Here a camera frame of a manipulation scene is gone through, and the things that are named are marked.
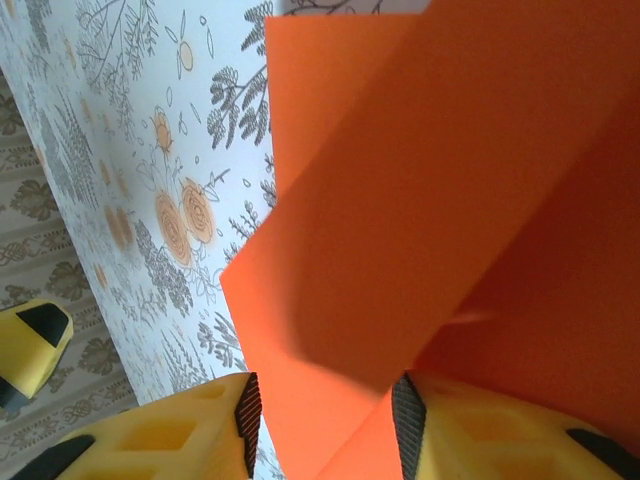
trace leaf print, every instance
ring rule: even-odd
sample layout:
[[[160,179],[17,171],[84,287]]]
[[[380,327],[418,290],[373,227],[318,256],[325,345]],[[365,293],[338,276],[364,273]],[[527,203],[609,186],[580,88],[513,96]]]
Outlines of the leaf print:
[[[207,131],[209,135],[213,137],[212,146],[215,149],[227,133],[227,128],[222,123],[224,117],[220,113],[220,110],[213,110],[207,118]]]
[[[169,35],[169,38],[171,39],[171,41],[175,44],[178,43],[178,37],[176,36],[175,33],[173,33],[173,30],[171,30],[169,27],[164,27],[164,29],[167,31],[167,35]]]
[[[82,298],[84,290],[89,290],[89,282],[80,263],[60,262],[49,276],[45,289],[58,297],[76,301]]]
[[[235,242],[231,242],[228,248],[223,248],[224,251],[224,261],[227,262],[227,265],[231,263],[231,260],[235,258],[240,249]]]
[[[269,208],[274,208],[276,206],[276,184],[275,182],[268,182],[266,180],[262,180],[260,182],[260,188],[262,188],[262,198],[264,198]]]
[[[187,390],[188,388],[201,385],[212,378],[213,373],[209,374],[202,364],[202,359],[198,355],[193,342],[191,348],[193,354],[188,352],[175,334],[171,334],[174,341],[170,341],[167,336],[162,333],[164,357],[169,367],[169,378],[174,393]]]
[[[271,15],[273,15],[273,3],[270,1],[262,2],[260,5],[256,5],[245,12],[244,19],[247,22],[251,22],[253,24],[253,28],[240,46],[240,49],[243,52],[250,46],[259,43],[256,51],[260,55],[265,54],[263,47],[265,38],[264,22],[265,17],[269,17]]]
[[[229,112],[229,133],[227,134],[227,143],[226,147],[229,149],[231,147],[231,143],[236,135],[236,125],[238,124],[238,116],[240,115],[240,108],[237,105],[231,107],[231,111]]]
[[[51,4],[49,0],[27,0],[26,4],[29,23],[31,23],[31,29],[40,45],[40,50],[49,52],[49,40],[44,26],[44,18],[51,15]]]
[[[258,95],[264,92],[266,85],[267,85],[267,79],[262,74],[262,72],[260,72],[258,75],[253,77],[249,81],[249,86],[247,87],[247,93],[244,97],[244,100],[242,101],[242,108],[246,110],[249,104],[251,104],[251,102],[253,102],[258,97]]]
[[[111,338],[92,338],[87,342],[80,355],[78,367],[96,375],[105,376],[113,371],[114,365],[120,363],[116,347]]]
[[[256,120],[256,111],[253,107],[249,107],[240,120],[240,124],[238,125],[243,129],[242,131],[242,139],[246,140],[258,129],[258,121]]]
[[[51,212],[57,212],[58,206],[48,183],[42,185],[33,179],[24,180],[13,196],[11,208],[23,215],[43,222],[51,218]]]
[[[207,28],[207,49],[209,50],[209,56],[213,59],[213,37],[211,36],[210,28]]]
[[[2,135],[13,135],[18,127],[24,127],[24,122],[16,101],[13,96],[5,97],[0,94],[0,131]]]
[[[267,104],[267,102],[260,102],[260,107],[258,108],[258,133],[256,134],[256,139],[254,141],[256,147],[262,142],[262,139],[267,133],[268,127],[269,105]]]

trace black stripe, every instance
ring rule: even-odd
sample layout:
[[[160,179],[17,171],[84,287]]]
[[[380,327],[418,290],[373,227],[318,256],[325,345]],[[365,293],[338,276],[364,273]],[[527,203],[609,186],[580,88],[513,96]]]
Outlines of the black stripe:
[[[589,450],[624,480],[640,478],[640,458],[626,451],[611,438],[582,428],[571,428],[567,435]]]
[[[256,465],[261,414],[262,400],[260,399],[258,375],[251,373],[235,410],[236,427],[238,434],[244,439],[244,463],[250,478],[253,478]]]
[[[29,402],[29,399],[16,387],[11,385],[4,377],[0,377],[0,407],[13,413],[20,410]]]
[[[415,480],[420,465],[427,407],[406,373],[393,386],[391,406],[402,463],[402,478]]]
[[[47,448],[10,480],[56,480],[96,439],[80,435]]]
[[[44,303],[18,312],[16,315],[54,347],[60,343],[69,324],[69,317],[53,303]]]

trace wallpaper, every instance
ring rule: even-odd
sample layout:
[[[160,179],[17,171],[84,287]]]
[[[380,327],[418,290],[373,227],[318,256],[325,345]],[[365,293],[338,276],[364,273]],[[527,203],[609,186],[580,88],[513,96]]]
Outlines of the wallpaper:
[[[276,203],[265,17],[426,3],[0,0],[0,66],[141,403],[247,368],[219,278]],[[256,478],[284,478],[266,430]]]
[[[49,298],[72,314],[75,330],[28,405],[12,413],[0,409],[5,479],[65,434],[137,402],[1,74],[0,225],[0,309]]]

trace orange rose print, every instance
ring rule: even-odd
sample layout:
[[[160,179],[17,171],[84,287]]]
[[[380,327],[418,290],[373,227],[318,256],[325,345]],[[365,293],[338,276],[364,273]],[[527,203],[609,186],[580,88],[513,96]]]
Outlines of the orange rose print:
[[[173,143],[173,140],[171,140],[169,121],[167,120],[167,116],[161,108],[156,108],[156,113],[153,117],[153,126],[156,130],[156,142],[160,147],[160,150],[162,150],[164,154],[167,155],[171,150],[171,144]]]
[[[100,160],[100,174],[102,175],[102,181],[105,185],[109,185],[111,183],[111,175],[109,175],[109,169],[104,163],[104,160]]]
[[[96,274],[96,278],[98,279],[98,283],[104,289],[107,288],[107,276],[104,274],[104,270],[100,265],[94,265],[93,270]]]
[[[124,238],[127,245],[131,245],[133,243],[133,231],[131,230],[131,224],[129,223],[127,213],[122,210],[122,208],[118,207],[118,210],[116,210],[116,216],[118,218],[118,224],[120,225],[120,231],[122,232],[122,238]]]
[[[176,204],[166,192],[161,191],[156,196],[156,216],[162,238],[173,257],[184,266],[190,265],[191,247],[187,239],[187,229]]]
[[[191,179],[182,189],[182,208],[189,231],[203,243],[209,243],[215,230],[213,214],[202,187]]]
[[[118,181],[118,188],[120,189],[120,193],[127,200],[131,200],[131,194],[129,193],[129,187],[127,187],[127,182],[124,179],[124,173],[122,171],[118,172],[116,175],[116,180]]]
[[[107,219],[107,225],[109,225],[109,231],[111,232],[111,238],[113,238],[114,243],[120,250],[124,250],[126,245],[126,241],[124,238],[124,234],[120,229],[120,222],[118,218],[115,216],[111,207],[108,205],[104,207],[104,216]]]

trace folded orange paper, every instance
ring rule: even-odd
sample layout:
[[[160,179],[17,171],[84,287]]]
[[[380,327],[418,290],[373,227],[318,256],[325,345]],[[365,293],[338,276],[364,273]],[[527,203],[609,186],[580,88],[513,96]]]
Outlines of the folded orange paper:
[[[279,201],[222,283],[287,476],[333,468],[562,184],[634,87],[639,21],[622,0],[436,0],[415,21],[305,18],[300,43],[269,19]],[[357,88],[326,100],[327,79]]]

